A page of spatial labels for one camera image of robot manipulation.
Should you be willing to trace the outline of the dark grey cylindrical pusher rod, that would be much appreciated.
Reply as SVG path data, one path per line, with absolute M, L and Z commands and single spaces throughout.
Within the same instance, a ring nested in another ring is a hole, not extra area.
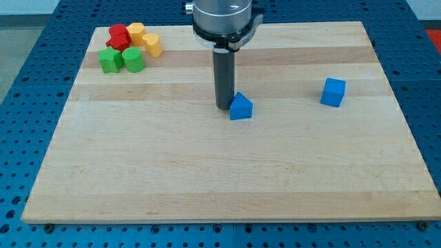
M 216 106 L 228 110 L 234 100 L 235 54 L 213 52 Z

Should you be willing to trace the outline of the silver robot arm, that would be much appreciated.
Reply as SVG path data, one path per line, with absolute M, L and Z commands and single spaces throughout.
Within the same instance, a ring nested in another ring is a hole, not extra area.
M 212 51 L 216 106 L 228 110 L 235 96 L 235 53 L 254 37 L 264 10 L 253 0 L 192 0 L 183 7 L 196 40 Z

